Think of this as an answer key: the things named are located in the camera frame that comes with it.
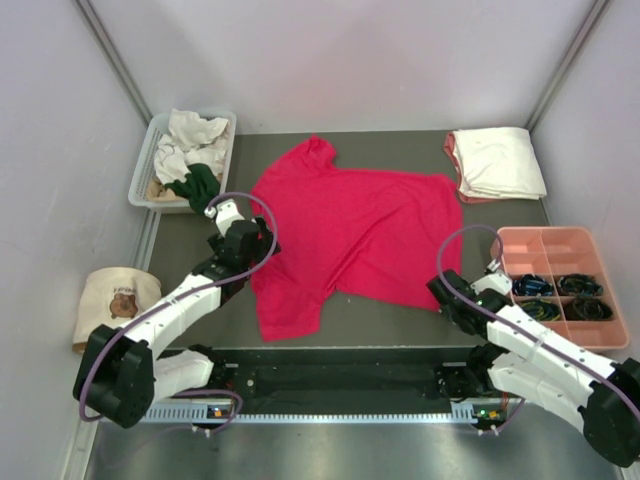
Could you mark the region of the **red t-shirt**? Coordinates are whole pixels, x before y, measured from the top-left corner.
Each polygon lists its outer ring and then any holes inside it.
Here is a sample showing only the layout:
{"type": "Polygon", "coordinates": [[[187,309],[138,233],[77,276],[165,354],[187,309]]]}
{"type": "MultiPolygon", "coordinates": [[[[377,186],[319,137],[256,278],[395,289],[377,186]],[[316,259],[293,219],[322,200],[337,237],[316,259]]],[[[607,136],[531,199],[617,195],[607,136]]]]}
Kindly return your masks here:
{"type": "Polygon", "coordinates": [[[461,268],[456,185],[443,174],[338,168],[332,144],[312,136],[281,156],[251,193],[274,215],[280,253],[250,280],[264,340],[316,333],[334,293],[435,311],[427,284],[461,268]]]}

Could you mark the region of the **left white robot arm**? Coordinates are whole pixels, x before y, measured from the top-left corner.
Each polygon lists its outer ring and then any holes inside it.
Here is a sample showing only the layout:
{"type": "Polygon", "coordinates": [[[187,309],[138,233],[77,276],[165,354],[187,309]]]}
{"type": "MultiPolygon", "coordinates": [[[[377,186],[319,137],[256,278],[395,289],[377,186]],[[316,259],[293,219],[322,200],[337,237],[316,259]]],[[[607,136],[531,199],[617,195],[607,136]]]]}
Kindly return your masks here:
{"type": "Polygon", "coordinates": [[[73,387],[79,413],[136,425],[156,402],[200,391],[216,396],[227,374],[210,352],[194,346],[164,351],[204,316],[244,288],[252,273],[278,252],[278,229],[262,217],[239,219],[209,242],[213,255],[198,264],[167,296],[120,327],[101,324],[89,335],[73,387]]]}

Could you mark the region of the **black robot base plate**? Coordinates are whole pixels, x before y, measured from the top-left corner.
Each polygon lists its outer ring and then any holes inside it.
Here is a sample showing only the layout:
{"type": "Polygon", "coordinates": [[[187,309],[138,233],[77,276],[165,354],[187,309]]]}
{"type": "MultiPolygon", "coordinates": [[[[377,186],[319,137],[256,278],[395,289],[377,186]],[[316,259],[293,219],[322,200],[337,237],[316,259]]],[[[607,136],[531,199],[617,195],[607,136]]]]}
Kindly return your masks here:
{"type": "Polygon", "coordinates": [[[243,413],[444,413],[451,403],[503,396],[466,371],[469,347],[215,349],[212,388],[244,400],[243,413]]]}

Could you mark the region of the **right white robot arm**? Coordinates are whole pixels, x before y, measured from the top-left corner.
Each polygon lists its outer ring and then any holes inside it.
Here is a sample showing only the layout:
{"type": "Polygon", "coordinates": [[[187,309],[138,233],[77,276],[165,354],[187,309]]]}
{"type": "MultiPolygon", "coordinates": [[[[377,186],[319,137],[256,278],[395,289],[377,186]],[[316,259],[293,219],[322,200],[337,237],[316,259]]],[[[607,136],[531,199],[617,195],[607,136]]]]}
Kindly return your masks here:
{"type": "Polygon", "coordinates": [[[484,344],[462,367],[442,366],[442,396],[506,392],[566,421],[601,457],[627,468],[639,459],[639,363],[590,352],[543,326],[491,287],[478,289],[447,270],[427,287],[439,311],[484,344]]]}

